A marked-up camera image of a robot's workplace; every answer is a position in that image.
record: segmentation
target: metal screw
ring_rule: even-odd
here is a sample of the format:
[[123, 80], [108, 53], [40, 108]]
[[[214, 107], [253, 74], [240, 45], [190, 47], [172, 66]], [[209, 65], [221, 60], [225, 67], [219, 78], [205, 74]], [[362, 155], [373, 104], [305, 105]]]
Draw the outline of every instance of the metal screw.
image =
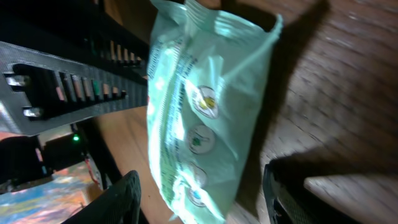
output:
[[24, 109], [24, 115], [31, 118], [38, 118], [43, 114], [42, 108]]
[[26, 75], [15, 75], [6, 78], [8, 85], [12, 86], [27, 86], [30, 84], [30, 77]]

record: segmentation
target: plastic bag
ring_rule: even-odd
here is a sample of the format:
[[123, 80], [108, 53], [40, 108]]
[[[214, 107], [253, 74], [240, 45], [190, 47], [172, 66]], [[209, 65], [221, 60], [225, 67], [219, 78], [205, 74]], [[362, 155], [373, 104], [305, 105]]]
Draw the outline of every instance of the plastic bag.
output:
[[194, 0], [152, 1], [147, 127], [150, 169], [185, 223], [224, 223], [239, 187], [282, 29]]

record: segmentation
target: circular icon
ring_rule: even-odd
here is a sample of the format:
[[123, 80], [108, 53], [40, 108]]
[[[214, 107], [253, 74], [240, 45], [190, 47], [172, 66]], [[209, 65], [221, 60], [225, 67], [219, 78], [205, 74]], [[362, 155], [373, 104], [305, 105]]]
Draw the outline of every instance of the circular icon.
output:
[[195, 109], [208, 118], [218, 117], [218, 106], [214, 90], [207, 86], [199, 86], [192, 92], [192, 100]]
[[191, 171], [193, 173], [193, 179], [198, 184], [200, 188], [204, 187], [207, 183], [207, 175], [205, 171], [194, 163], [191, 163]]
[[214, 132], [205, 125], [195, 126], [187, 136], [189, 149], [195, 154], [203, 154], [214, 148]]
[[197, 207], [205, 207], [206, 205], [201, 201], [199, 191], [188, 189], [189, 200]]

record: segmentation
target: wooden surface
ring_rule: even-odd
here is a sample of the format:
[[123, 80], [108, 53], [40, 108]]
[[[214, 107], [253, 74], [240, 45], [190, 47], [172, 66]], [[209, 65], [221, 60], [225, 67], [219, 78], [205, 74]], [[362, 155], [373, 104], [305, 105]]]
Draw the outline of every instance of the wooden surface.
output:
[[[264, 165], [277, 158], [287, 175], [309, 177], [307, 189], [355, 219], [396, 223], [398, 2], [200, 2], [266, 30], [271, 14], [285, 19], [228, 223], [269, 223], [261, 180]], [[148, 1], [110, 3], [107, 12], [148, 42], [155, 15]], [[146, 22], [137, 25], [136, 14]], [[172, 212], [149, 170], [146, 109], [106, 114], [98, 123], [121, 172], [139, 172], [142, 209], [150, 223], [167, 223]]]

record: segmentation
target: light green bag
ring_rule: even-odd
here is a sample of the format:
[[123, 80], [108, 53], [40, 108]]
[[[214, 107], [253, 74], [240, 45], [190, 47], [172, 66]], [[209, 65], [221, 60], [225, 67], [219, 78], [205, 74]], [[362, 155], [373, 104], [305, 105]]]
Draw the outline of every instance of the light green bag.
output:
[[149, 160], [185, 223], [224, 223], [239, 186], [282, 18], [269, 33], [194, 0], [152, 3]]

